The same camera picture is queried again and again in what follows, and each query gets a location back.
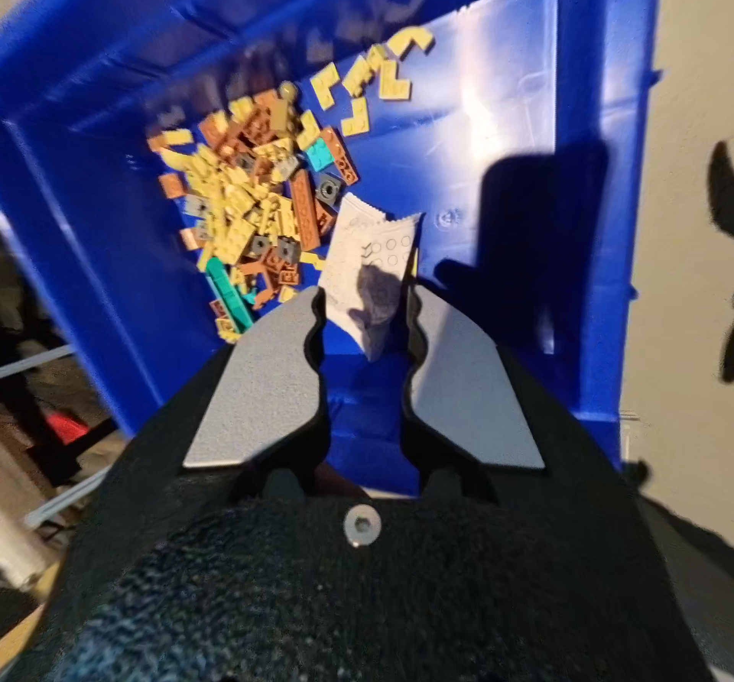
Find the grey metal frame bar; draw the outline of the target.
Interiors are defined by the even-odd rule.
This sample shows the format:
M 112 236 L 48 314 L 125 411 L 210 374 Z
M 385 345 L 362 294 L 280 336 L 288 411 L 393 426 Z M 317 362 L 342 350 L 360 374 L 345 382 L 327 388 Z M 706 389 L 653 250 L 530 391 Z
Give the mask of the grey metal frame bar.
M 33 368 L 37 368 L 52 361 L 59 360 L 60 358 L 72 356 L 74 353 L 75 349 L 72 345 L 63 345 L 50 350 L 45 350 L 33 356 L 22 358 L 9 364 L 2 365 L 1 380 L 12 377 L 16 374 L 22 374 Z

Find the long teal toy brick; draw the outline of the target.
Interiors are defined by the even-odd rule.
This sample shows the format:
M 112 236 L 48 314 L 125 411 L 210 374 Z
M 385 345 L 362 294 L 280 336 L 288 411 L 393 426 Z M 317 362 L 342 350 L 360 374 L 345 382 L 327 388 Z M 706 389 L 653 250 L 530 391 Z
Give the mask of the long teal toy brick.
M 226 267 L 218 257 L 213 256 L 208 260 L 205 275 L 231 320 L 234 331 L 243 334 L 249 330 L 254 322 L 250 309 L 236 286 L 230 282 Z

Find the torn white paper bag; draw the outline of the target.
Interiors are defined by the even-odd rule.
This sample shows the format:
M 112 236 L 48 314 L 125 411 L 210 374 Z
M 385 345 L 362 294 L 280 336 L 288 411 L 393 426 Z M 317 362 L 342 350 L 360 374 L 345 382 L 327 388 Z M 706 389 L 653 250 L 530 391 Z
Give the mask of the torn white paper bag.
M 326 317 L 368 361 L 381 357 L 401 301 L 421 213 L 389 220 L 347 192 L 338 210 L 318 285 Z

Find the pile of toy bricks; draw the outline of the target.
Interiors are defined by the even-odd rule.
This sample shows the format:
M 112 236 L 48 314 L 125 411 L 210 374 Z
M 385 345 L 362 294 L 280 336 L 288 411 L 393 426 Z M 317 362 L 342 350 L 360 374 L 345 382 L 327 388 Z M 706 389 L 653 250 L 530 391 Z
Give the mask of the pile of toy bricks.
M 338 128 L 320 125 L 311 109 L 301 109 L 300 88 L 283 81 L 210 113 L 198 124 L 198 136 L 192 127 L 179 127 L 146 140 L 166 169 L 158 178 L 162 193 L 183 217 L 184 249 L 196 255 L 210 289 L 206 264 L 213 256 L 222 261 L 253 325 L 257 312 L 296 297 L 305 285 L 303 267 L 312 267 L 319 282 L 342 198 L 361 181 L 346 139 L 370 131 L 368 86 L 377 83 L 382 102 L 409 101 L 412 82 L 400 76 L 399 62 L 434 44 L 428 28 L 408 26 L 358 54 L 344 75 L 334 62 L 321 68 L 310 79 L 320 110 L 335 106 L 336 86 L 351 105 Z M 417 274 L 421 219 L 404 282 Z M 211 292 L 217 335 L 233 345 L 246 331 L 234 331 Z

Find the blue plastic bin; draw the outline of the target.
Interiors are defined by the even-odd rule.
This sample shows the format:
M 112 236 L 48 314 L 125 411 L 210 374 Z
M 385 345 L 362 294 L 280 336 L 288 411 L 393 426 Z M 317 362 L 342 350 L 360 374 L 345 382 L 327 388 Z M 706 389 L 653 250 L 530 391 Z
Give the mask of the blue plastic bin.
M 511 347 L 620 467 L 657 0 L 22 0 L 2 17 L 2 237 L 130 436 L 226 349 L 147 137 L 299 84 L 408 26 L 408 102 L 368 87 L 355 194 L 420 212 L 420 283 Z

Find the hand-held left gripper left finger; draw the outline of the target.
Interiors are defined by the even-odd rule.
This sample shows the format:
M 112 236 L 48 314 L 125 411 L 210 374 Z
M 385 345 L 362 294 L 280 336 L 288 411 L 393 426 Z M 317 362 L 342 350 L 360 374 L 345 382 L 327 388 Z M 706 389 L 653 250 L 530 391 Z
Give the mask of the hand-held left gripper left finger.
M 293 449 L 296 467 L 328 452 L 325 292 L 310 286 L 244 333 L 231 351 L 183 467 L 233 467 Z

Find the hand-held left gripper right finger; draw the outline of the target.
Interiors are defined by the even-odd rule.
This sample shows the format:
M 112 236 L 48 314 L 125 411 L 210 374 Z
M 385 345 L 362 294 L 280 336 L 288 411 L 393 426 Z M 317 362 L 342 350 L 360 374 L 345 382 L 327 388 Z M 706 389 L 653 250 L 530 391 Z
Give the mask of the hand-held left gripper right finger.
M 484 466 L 543 470 L 545 462 L 492 338 L 421 284 L 407 303 L 408 414 Z

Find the red object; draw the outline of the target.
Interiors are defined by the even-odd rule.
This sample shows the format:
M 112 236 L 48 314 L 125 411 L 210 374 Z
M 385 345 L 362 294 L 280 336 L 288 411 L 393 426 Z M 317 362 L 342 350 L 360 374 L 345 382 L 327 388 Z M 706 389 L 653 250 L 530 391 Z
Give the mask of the red object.
M 49 412 L 45 415 L 47 425 L 60 443 L 67 447 L 82 439 L 90 431 L 89 425 L 65 412 Z

